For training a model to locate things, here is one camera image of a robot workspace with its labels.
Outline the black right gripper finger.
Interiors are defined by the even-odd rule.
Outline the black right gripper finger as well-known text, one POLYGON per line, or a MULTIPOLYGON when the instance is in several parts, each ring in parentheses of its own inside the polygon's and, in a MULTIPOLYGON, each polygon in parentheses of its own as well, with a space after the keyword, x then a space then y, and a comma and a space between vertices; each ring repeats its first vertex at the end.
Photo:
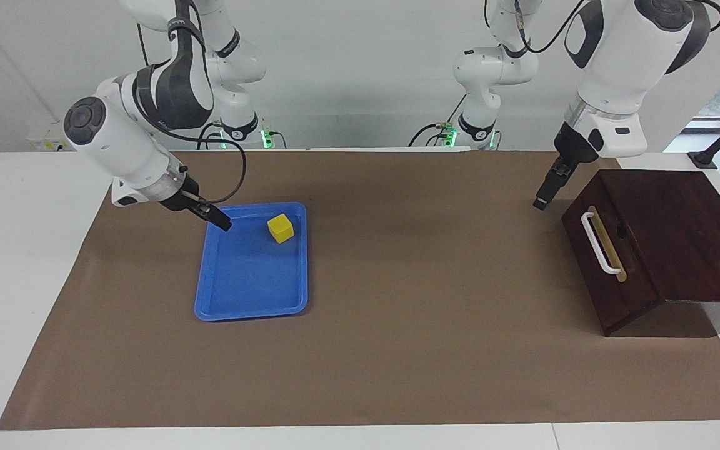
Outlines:
POLYGON ((224 231, 224 233, 227 233, 232 227, 231 218, 223 213, 213 202, 197 200, 196 216, 211 223, 214 227, 224 231))

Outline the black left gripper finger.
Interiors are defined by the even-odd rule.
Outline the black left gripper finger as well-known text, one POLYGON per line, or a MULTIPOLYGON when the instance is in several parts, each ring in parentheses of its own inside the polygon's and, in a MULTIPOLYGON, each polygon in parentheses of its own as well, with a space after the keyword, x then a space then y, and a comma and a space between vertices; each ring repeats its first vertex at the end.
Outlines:
POLYGON ((563 160, 555 160, 554 164, 549 168, 542 185, 538 188, 532 205, 538 210, 546 210, 554 201, 557 193, 565 187, 572 174, 572 164, 567 164, 563 160))

